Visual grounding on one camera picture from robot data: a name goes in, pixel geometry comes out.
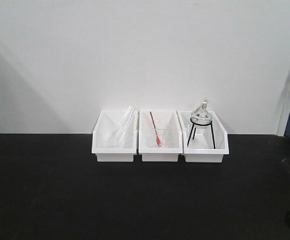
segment black metal stand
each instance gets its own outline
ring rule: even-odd
[[[202,126],[202,127],[205,127],[205,126],[209,126],[209,125],[210,125],[211,136],[213,137],[214,149],[216,149],[216,147],[215,147],[215,139],[214,139],[213,121],[211,121],[209,124],[198,124],[198,123],[193,122],[193,121],[191,120],[191,118],[190,118],[190,122],[191,122],[193,125],[192,125],[192,127],[191,127],[191,131],[190,131],[189,138],[188,138],[188,141],[187,141],[187,147],[188,147],[188,145],[189,145],[190,138],[191,138],[191,134],[192,134],[192,132],[193,132],[193,130],[194,130],[195,125],[197,125],[197,126]],[[195,139],[195,133],[196,133],[196,128],[195,128],[195,131],[194,131],[193,140]]]

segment white wall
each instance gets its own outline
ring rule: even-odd
[[[191,110],[276,134],[290,0],[0,0],[0,133],[90,133],[101,109]]]

